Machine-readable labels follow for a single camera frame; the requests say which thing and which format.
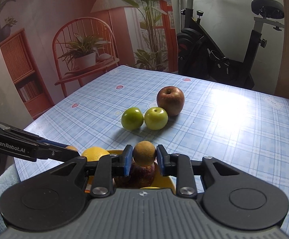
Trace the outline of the yellow orange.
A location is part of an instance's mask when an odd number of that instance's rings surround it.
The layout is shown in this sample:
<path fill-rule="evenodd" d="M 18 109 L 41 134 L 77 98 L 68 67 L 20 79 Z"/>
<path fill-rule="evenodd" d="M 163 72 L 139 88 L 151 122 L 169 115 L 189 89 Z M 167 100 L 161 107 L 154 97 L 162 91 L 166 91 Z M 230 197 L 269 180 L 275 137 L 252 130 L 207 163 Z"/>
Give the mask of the yellow orange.
<path fill-rule="evenodd" d="M 171 189 L 174 194 L 176 193 L 176 187 L 171 177 L 161 176 L 159 173 L 155 176 L 151 186 L 142 187 L 142 189 Z"/>
<path fill-rule="evenodd" d="M 99 161 L 99 159 L 104 156 L 109 155 L 109 152 L 100 147 L 91 147 L 85 149 L 84 152 L 81 154 L 82 157 L 86 157 L 87 161 Z"/>

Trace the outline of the tangerine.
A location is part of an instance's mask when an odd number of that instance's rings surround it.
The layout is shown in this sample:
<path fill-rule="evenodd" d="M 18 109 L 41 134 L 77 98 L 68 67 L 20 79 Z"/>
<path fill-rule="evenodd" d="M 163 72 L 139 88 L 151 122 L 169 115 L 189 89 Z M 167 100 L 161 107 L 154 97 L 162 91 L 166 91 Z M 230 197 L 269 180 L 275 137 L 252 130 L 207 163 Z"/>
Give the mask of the tangerine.
<path fill-rule="evenodd" d="M 67 146 L 66 149 L 70 149 L 70 150 L 78 152 L 78 149 L 74 146 Z"/>

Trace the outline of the purple mangosteen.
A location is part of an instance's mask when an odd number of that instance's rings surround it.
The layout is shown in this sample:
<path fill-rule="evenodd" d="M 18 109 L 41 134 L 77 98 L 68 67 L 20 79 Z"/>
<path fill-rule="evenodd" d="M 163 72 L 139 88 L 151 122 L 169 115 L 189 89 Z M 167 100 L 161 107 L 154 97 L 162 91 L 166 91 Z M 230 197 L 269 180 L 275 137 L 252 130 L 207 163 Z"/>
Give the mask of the purple mangosteen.
<path fill-rule="evenodd" d="M 132 161 L 129 175 L 126 177 L 114 177 L 115 184 L 118 188 L 135 188 L 150 187 L 155 179 L 155 165 L 140 166 Z"/>

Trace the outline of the brown kiwi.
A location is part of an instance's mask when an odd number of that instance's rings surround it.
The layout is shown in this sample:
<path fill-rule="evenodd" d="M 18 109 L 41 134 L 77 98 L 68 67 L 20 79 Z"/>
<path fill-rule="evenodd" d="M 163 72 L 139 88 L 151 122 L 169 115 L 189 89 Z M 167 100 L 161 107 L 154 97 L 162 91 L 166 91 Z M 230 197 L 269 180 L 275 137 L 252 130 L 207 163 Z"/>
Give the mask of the brown kiwi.
<path fill-rule="evenodd" d="M 156 148 L 149 141 L 141 141 L 134 147 L 132 156 L 139 166 L 150 166 L 155 161 Z"/>

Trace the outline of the green apple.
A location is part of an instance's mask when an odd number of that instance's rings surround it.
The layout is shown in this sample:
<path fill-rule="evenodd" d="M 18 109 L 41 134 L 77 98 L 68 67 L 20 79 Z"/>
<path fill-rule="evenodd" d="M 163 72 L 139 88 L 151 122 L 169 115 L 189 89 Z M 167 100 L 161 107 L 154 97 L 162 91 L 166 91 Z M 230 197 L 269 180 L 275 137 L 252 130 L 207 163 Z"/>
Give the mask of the green apple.
<path fill-rule="evenodd" d="M 131 107 L 124 111 L 121 116 L 121 124 L 124 129 L 133 131 L 139 129 L 144 122 L 143 114 L 137 107 Z"/>
<path fill-rule="evenodd" d="M 151 130 L 160 130 L 164 128 L 168 122 L 168 114 L 161 107 L 149 108 L 144 115 L 146 127 Z"/>

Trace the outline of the red apple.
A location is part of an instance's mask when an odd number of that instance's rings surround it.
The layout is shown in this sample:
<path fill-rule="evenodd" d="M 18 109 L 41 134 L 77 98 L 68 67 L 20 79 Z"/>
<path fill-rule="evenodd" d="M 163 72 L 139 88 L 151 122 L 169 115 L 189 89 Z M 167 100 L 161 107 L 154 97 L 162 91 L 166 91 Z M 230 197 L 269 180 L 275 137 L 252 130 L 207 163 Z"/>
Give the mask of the red apple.
<path fill-rule="evenodd" d="M 162 88 L 156 98 L 157 106 L 163 108 L 168 116 L 175 117 L 184 107 L 185 97 L 181 89 L 175 86 Z"/>

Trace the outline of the yellow fruit bowl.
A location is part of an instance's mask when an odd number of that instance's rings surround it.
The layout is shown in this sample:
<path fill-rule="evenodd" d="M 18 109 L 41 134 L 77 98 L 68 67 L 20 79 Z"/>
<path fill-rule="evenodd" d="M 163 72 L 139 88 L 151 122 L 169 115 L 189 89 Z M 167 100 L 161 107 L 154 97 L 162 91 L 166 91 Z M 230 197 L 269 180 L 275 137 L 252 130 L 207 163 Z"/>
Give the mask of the yellow fruit bowl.
<path fill-rule="evenodd" d="M 120 149 L 118 149 L 118 150 L 109 150 L 108 152 L 109 152 L 110 154 L 120 155 L 120 154 L 122 154 L 123 150 L 120 150 Z M 156 160 L 154 161 L 153 164 L 155 165 L 155 176 L 156 176 L 158 173 L 160 174 L 160 169 L 159 169 L 159 166 L 158 166 Z M 116 184 L 115 184 L 114 179 L 113 179 L 113 185 L 114 185 L 114 187 L 118 188 L 118 187 L 116 186 Z"/>

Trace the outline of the blue plaid tablecloth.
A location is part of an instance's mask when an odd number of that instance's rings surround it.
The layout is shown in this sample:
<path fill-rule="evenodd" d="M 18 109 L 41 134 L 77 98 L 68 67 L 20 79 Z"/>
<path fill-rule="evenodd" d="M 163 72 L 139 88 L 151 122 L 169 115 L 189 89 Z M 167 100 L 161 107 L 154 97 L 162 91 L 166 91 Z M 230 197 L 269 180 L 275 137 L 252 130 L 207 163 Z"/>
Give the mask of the blue plaid tablecloth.
<path fill-rule="evenodd" d="M 159 131 L 127 131 L 121 115 L 131 107 L 146 112 L 159 90 L 180 88 L 181 113 Z M 78 89 L 26 131 L 74 146 L 123 149 L 142 140 L 194 160 L 212 156 L 282 189 L 289 199 L 289 99 L 252 90 L 119 66 Z M 289 212 L 282 225 L 289 234 Z"/>

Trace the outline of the black exercise bike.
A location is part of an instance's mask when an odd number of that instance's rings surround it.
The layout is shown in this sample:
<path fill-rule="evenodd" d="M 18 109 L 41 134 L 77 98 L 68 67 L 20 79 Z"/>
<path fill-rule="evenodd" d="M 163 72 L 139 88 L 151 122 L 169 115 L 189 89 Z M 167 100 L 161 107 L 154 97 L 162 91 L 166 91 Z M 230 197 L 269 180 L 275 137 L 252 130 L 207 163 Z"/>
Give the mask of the black exercise bike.
<path fill-rule="evenodd" d="M 224 55 L 215 41 L 201 26 L 204 12 L 193 9 L 194 0 L 187 0 L 181 10 L 185 17 L 184 27 L 176 35 L 178 44 L 178 73 L 199 79 L 211 78 L 214 81 L 235 87 L 252 89 L 254 81 L 251 69 L 258 48 L 266 47 L 262 38 L 264 24 L 272 25 L 277 31 L 284 29 L 279 22 L 283 19 L 284 6 L 276 0 L 252 0 L 251 10 L 255 14 L 247 50 L 242 62 L 234 61 Z"/>

